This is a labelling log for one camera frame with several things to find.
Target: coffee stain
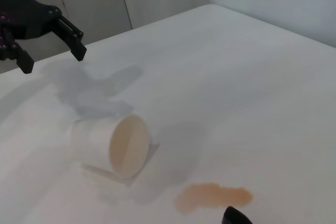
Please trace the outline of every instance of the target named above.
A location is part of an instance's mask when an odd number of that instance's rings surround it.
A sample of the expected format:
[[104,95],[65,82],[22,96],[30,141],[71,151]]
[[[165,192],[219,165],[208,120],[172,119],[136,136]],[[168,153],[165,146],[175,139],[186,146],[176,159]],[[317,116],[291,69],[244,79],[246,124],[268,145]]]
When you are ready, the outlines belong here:
[[219,184],[214,183],[192,184],[179,194],[174,205],[181,214],[188,215],[199,207],[244,207],[252,199],[252,193],[244,188],[221,187]]

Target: table surface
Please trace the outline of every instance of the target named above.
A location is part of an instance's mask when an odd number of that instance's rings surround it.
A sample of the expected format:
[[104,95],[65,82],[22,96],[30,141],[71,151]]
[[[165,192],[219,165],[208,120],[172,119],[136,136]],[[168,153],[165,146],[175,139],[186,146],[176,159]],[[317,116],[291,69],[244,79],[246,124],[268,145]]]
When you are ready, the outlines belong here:
[[[207,183],[255,224],[334,223],[336,49],[216,5],[87,48],[0,75],[2,223],[220,223],[175,208]],[[128,113],[153,137],[136,178],[72,160],[72,122]]]

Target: black object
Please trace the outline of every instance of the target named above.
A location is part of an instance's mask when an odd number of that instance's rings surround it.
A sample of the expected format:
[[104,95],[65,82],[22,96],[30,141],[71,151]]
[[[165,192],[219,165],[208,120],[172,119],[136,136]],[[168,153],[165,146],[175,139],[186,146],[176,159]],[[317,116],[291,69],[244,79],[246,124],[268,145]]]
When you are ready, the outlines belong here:
[[0,60],[15,60],[23,73],[31,73],[34,61],[15,39],[38,38],[53,31],[78,61],[86,53],[81,32],[56,6],[36,0],[0,0]]
[[228,207],[224,213],[222,224],[252,224],[252,222],[237,209]]

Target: paper cup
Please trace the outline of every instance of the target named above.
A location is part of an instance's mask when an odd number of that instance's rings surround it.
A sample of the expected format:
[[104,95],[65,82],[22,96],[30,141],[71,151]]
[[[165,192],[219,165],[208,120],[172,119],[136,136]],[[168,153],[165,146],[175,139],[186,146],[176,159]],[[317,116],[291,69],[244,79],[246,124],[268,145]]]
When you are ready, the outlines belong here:
[[69,131],[75,159],[120,178],[134,176],[148,155],[150,135],[137,115],[76,122]]

